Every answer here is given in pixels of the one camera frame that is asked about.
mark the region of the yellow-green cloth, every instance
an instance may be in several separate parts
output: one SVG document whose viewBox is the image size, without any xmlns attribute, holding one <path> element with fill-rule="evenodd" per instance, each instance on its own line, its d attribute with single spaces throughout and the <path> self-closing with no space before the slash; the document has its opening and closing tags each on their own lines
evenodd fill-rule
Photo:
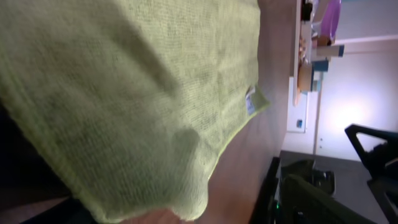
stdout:
<svg viewBox="0 0 398 224">
<path fill-rule="evenodd" d="M 0 97 L 98 222 L 205 210 L 231 138 L 267 105 L 257 0 L 2 0 Z"/>
</svg>

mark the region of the microfiber cloth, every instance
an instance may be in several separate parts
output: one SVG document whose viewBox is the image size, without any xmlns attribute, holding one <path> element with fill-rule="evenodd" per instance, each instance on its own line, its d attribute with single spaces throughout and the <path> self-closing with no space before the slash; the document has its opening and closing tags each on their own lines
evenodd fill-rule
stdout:
<svg viewBox="0 0 398 224">
<path fill-rule="evenodd" d="M 257 0 L 2 0 L 0 97 L 98 222 L 198 218 L 268 104 Z"/>
</svg>

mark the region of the wall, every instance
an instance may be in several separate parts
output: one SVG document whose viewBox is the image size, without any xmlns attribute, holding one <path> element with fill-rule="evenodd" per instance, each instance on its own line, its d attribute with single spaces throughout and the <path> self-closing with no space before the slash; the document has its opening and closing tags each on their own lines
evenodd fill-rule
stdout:
<svg viewBox="0 0 398 224">
<path fill-rule="evenodd" d="M 317 155 L 359 160 L 344 129 L 352 123 L 398 131 L 398 40 L 346 44 L 324 76 Z M 360 135 L 365 149 L 382 142 Z"/>
<path fill-rule="evenodd" d="M 301 159 L 315 159 L 316 169 L 331 170 L 335 173 L 334 199 L 375 223 L 388 223 L 366 184 L 371 177 L 362 163 L 285 151 L 280 152 L 279 157 L 281 166 L 290 165 Z"/>
<path fill-rule="evenodd" d="M 290 84 L 289 91 L 292 91 L 293 88 L 292 82 L 290 82 L 289 84 Z M 292 105 L 292 99 L 291 99 L 292 96 L 293 93 L 290 92 L 289 104 L 291 105 Z M 305 132 L 304 133 L 286 132 L 284 142 L 282 145 L 282 150 L 313 154 L 313 148 L 315 143 L 315 118 L 317 117 L 318 93 L 311 92 L 303 96 L 300 97 L 300 103 L 304 103 L 303 101 L 308 99 L 307 103 L 305 104 L 307 107 L 307 114 L 303 115 L 302 111 L 305 110 L 298 110 L 298 111 L 289 110 L 287 129 L 288 130 L 289 128 L 291 129 L 290 126 L 296 123 L 297 117 L 307 116 L 305 124 Z"/>
<path fill-rule="evenodd" d="M 397 11 L 397 0 L 343 1 L 336 39 L 396 35 Z"/>
</svg>

